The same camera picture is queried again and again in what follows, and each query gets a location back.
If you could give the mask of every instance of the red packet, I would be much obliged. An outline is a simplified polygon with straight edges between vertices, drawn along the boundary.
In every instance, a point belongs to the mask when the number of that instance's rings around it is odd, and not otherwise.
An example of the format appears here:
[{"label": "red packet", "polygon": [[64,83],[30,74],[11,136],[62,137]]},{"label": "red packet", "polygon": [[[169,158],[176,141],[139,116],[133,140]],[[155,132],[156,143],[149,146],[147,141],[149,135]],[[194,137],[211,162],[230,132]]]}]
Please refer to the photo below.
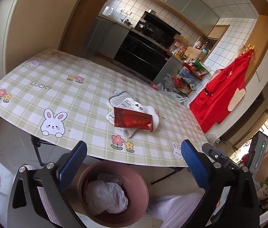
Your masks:
[{"label": "red packet", "polygon": [[153,131],[152,115],[114,107],[115,127],[139,128]]}]

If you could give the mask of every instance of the metal screw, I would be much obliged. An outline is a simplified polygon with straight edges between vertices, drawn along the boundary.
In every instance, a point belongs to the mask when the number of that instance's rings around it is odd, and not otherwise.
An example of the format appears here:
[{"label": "metal screw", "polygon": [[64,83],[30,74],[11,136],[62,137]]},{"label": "metal screw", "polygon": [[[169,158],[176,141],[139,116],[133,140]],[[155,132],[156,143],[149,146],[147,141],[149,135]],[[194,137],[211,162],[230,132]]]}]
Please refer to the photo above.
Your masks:
[{"label": "metal screw", "polygon": [[241,169],[242,169],[244,172],[248,172],[248,171],[249,171],[249,169],[248,169],[247,166],[243,166]]},{"label": "metal screw", "polygon": [[19,172],[24,172],[25,171],[25,167],[24,166],[21,166],[20,168],[19,168]]},{"label": "metal screw", "polygon": [[213,166],[216,168],[216,169],[219,169],[221,167],[221,164],[218,163],[218,162],[214,162],[213,163]]},{"label": "metal screw", "polygon": [[51,168],[53,168],[54,166],[55,166],[55,163],[50,162],[50,163],[47,163],[46,168],[51,169]]}]

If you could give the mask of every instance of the table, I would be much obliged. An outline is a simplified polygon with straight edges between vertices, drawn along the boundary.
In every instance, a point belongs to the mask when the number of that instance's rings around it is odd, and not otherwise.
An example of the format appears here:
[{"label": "table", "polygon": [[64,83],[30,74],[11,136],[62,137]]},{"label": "table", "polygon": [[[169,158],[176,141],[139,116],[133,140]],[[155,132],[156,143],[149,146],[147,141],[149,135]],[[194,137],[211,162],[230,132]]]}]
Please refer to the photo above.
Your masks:
[{"label": "table", "polygon": [[[125,138],[106,119],[109,97],[128,91],[160,116],[154,132],[137,130]],[[111,69],[47,49],[0,81],[0,116],[52,144],[73,149],[86,142],[88,155],[128,164],[187,167],[180,151],[189,139],[197,151],[207,142],[185,106]]]}]

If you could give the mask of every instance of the bunny ear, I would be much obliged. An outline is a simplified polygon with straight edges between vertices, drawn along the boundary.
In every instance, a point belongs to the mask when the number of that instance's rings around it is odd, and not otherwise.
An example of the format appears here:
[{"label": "bunny ear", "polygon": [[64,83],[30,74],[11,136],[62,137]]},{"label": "bunny ear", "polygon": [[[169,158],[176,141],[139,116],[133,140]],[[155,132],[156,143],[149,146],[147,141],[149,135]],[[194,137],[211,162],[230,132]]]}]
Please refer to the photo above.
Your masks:
[{"label": "bunny ear", "polygon": [[45,117],[45,119],[53,118],[54,117],[53,111],[49,108],[45,109],[44,110],[44,117]]},{"label": "bunny ear", "polygon": [[57,116],[55,116],[55,118],[57,118],[59,121],[63,121],[66,117],[67,117],[66,112],[60,112],[57,114]]}]

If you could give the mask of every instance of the red apron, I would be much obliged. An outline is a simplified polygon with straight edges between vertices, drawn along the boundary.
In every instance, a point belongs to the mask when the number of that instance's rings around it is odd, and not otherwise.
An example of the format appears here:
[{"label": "red apron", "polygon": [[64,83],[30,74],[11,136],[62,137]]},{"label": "red apron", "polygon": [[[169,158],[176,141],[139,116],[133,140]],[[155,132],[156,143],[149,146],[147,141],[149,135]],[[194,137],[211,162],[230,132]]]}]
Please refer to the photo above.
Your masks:
[{"label": "red apron", "polygon": [[204,133],[221,123],[246,93],[245,76],[254,50],[234,60],[214,77],[190,103],[190,109]]}]

